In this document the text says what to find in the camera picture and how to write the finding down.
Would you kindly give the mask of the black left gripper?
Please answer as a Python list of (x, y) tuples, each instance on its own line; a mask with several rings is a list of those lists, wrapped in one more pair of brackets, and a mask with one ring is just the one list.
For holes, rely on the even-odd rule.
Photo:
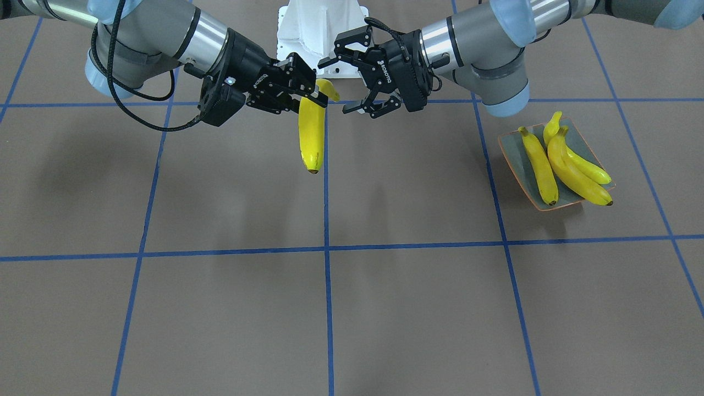
[(370, 26), (339, 33), (334, 41), (334, 55), (319, 61), (320, 70), (342, 61), (360, 72), (368, 93), (359, 101), (343, 105), (344, 114), (367, 113), (378, 118), (402, 105), (409, 112), (427, 105), (432, 73), (422, 52), (421, 30), (389, 33), (392, 38), (380, 45), (371, 45)]

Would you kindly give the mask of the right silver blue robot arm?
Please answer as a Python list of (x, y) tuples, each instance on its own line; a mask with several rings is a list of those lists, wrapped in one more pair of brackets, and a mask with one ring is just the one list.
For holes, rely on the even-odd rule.
[(315, 71), (299, 55), (284, 60), (187, 1), (3, 1), (2, 18), (40, 16), (95, 28), (86, 76), (110, 95), (106, 66), (113, 30), (116, 95), (129, 97), (146, 80), (183, 66), (202, 80), (199, 120), (219, 126), (243, 106), (274, 114), (299, 110), (306, 97), (321, 108), (328, 98)]

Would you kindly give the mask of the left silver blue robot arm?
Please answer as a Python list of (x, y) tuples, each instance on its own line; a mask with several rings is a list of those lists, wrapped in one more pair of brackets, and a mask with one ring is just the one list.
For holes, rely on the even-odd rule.
[(318, 63), (359, 70), (367, 95), (343, 108), (372, 118), (405, 106), (420, 111), (440, 77), (475, 93), (490, 115), (508, 117), (530, 99), (525, 48), (571, 19), (604, 14), (679, 30), (702, 16), (701, 1), (487, 1), (402, 33), (374, 18), (339, 33)]

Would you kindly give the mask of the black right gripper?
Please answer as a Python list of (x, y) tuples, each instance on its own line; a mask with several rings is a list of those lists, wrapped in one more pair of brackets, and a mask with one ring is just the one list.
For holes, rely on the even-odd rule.
[(224, 77), (234, 80), (234, 88), (246, 95), (248, 106), (270, 113), (328, 106), (329, 96), (315, 92), (315, 70), (299, 53), (289, 53), (282, 60), (271, 58), (249, 38), (229, 30), (222, 59)]

